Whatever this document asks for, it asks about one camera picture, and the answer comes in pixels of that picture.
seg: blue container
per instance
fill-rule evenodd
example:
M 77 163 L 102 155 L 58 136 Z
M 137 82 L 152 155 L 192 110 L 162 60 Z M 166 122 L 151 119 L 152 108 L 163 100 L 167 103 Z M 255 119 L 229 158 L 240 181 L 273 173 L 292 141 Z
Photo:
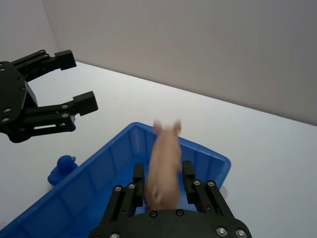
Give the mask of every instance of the blue container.
M 151 126 L 132 123 L 56 187 L 0 231 L 0 238 L 86 238 L 98 226 L 115 185 L 132 181 L 135 163 L 144 164 L 147 176 L 156 135 Z M 196 178 L 216 181 L 221 187 L 230 161 L 210 149 L 180 138 L 182 160 L 191 161 Z M 180 175 L 179 207 L 189 205 Z M 136 214 L 143 213 L 138 208 Z

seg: blue toy duck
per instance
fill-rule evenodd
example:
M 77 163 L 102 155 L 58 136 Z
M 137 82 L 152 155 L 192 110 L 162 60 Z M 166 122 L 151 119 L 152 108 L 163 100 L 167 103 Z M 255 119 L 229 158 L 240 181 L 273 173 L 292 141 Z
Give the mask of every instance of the blue toy duck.
M 69 175 L 78 165 L 75 163 L 76 157 L 70 155 L 63 155 L 57 161 L 57 166 L 52 170 L 48 176 L 48 181 L 55 186 Z

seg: toy pig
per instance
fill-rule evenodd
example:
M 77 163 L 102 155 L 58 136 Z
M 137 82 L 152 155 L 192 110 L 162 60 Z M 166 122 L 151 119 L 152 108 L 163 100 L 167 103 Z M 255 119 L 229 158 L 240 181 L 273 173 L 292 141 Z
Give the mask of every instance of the toy pig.
M 163 130 L 161 123 L 155 121 L 154 131 L 158 136 L 151 154 L 145 199 L 150 211 L 175 209 L 180 199 L 181 148 L 178 135 L 181 123 L 177 121 L 173 128 Z

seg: white table surface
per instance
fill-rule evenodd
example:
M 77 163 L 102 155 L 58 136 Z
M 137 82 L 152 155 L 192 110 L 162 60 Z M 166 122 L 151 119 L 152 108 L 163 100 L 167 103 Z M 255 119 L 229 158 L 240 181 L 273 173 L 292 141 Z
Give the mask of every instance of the white table surface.
M 182 137 L 227 156 L 226 201 L 254 238 L 315 237 L 317 127 L 83 63 L 30 83 L 39 106 L 93 90 L 74 132 L 14 144 L 0 134 L 0 225 L 44 195 L 59 156 L 81 164 L 134 121 L 181 119 Z

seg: white wall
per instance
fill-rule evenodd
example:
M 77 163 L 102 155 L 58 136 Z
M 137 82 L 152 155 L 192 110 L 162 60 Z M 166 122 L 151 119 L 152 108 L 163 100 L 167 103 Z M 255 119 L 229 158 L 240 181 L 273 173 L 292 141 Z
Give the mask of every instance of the white wall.
M 2 0 L 0 4 L 0 61 L 13 61 L 57 45 L 41 0 Z
M 315 0 L 43 0 L 77 60 L 317 124 Z

